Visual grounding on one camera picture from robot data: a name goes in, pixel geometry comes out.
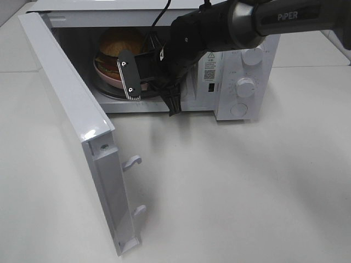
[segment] warning label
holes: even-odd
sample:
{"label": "warning label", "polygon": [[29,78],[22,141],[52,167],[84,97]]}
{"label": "warning label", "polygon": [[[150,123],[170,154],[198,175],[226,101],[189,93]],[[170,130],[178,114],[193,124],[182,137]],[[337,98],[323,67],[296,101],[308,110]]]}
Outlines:
{"label": "warning label", "polygon": [[220,59],[220,56],[213,52],[207,53],[203,57],[203,81],[214,81],[216,79],[218,59]]}

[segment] power dial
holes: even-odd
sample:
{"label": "power dial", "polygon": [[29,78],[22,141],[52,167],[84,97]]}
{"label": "power dial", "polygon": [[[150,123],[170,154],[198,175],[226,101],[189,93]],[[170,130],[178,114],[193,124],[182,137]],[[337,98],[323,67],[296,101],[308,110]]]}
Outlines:
{"label": "power dial", "polygon": [[241,98],[251,97],[256,91],[256,84],[250,78],[241,78],[235,84],[236,94]]}
{"label": "power dial", "polygon": [[244,64],[254,66],[263,60],[263,50],[261,46],[253,49],[244,49],[241,52],[241,58]]}

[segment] black wire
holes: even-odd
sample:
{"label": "black wire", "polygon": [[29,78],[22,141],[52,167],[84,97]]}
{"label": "black wire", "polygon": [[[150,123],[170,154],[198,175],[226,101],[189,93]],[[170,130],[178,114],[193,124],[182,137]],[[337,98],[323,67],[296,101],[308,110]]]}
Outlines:
{"label": "black wire", "polygon": [[144,41],[143,41],[143,45],[140,49],[140,53],[143,52],[144,50],[144,47],[145,47],[145,44],[146,44],[146,41],[148,41],[149,37],[150,37],[150,34],[151,34],[151,31],[154,29],[155,25],[157,24],[157,22],[159,21],[159,19],[163,16],[163,14],[167,11],[169,5],[171,4],[171,0],[168,0],[165,8],[159,13],[159,15],[156,17],[155,21],[152,23],[151,27],[150,27],[150,30],[148,32],[148,34],[146,35],[146,37],[144,38]]}

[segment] screw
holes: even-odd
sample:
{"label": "screw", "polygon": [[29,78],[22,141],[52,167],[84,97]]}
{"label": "screw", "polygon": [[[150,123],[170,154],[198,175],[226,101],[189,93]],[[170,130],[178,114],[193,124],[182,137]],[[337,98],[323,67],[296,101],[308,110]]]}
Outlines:
{"label": "screw", "polygon": [[109,148],[108,144],[104,144],[103,146],[100,147],[102,151],[106,151]]}

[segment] qr code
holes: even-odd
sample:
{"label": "qr code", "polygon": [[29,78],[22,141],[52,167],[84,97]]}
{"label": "qr code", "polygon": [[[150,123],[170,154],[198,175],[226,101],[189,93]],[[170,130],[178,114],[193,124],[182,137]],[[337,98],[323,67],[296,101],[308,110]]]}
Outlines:
{"label": "qr code", "polygon": [[216,71],[215,70],[205,70],[205,76],[204,79],[214,79],[214,76],[216,75]]}

